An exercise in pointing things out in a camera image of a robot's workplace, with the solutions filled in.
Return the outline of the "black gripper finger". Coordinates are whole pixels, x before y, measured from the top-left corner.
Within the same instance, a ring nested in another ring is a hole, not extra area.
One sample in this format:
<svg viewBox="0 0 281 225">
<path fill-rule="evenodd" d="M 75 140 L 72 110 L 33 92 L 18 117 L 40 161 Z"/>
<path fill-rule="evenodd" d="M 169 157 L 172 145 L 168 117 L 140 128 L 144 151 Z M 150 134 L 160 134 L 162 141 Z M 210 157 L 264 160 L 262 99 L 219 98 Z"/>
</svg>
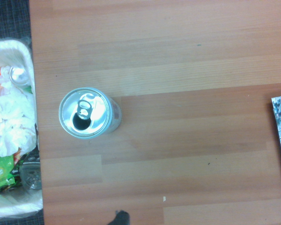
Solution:
<svg viewBox="0 0 281 225">
<path fill-rule="evenodd" d="M 124 210 L 117 210 L 115 218 L 108 225 L 130 225 L 130 215 Z"/>
</svg>

